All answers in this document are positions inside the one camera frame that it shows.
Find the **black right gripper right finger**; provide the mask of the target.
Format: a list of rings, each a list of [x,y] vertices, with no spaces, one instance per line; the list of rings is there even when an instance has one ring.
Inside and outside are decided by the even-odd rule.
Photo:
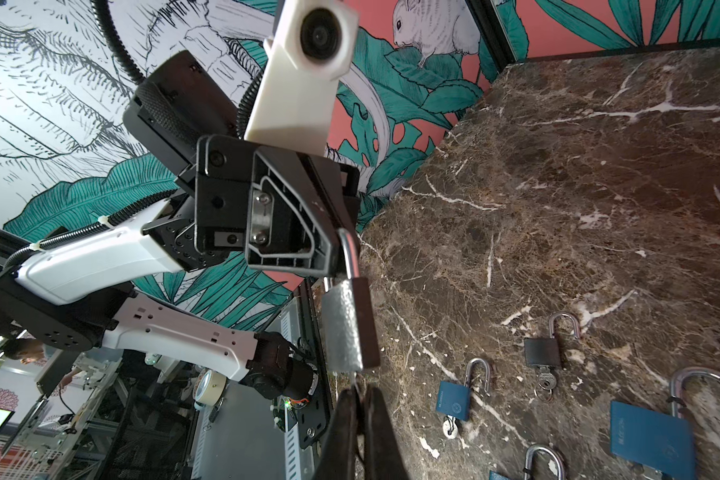
[[[383,392],[369,386],[363,400],[364,473],[370,480],[408,480]]]

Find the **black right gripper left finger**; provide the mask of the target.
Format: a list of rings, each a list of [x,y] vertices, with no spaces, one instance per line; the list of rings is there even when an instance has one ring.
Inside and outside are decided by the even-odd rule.
[[[355,387],[339,393],[313,480],[352,480],[358,439],[359,396]]]

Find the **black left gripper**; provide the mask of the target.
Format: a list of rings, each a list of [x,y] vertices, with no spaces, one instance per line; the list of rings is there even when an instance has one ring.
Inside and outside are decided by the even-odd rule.
[[[359,170],[229,135],[196,142],[194,245],[205,255],[244,251],[249,267],[330,277],[336,228],[356,232]]]

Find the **dark brown padlock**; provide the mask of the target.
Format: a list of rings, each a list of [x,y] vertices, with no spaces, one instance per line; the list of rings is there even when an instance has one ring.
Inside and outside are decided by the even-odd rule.
[[[368,279],[360,275],[354,235],[338,230],[346,275],[321,298],[325,362],[329,371],[360,373],[381,364]]]

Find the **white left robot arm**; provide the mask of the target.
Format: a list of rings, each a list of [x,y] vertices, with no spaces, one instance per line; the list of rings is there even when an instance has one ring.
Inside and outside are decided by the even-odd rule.
[[[279,49],[234,104],[190,53],[174,55],[139,81],[124,122],[176,188],[19,250],[0,272],[0,308],[46,347],[157,353],[268,399],[309,399],[318,373],[283,336],[218,326],[133,281],[234,253],[256,270],[341,273],[357,172],[325,158],[324,143],[347,69]]]

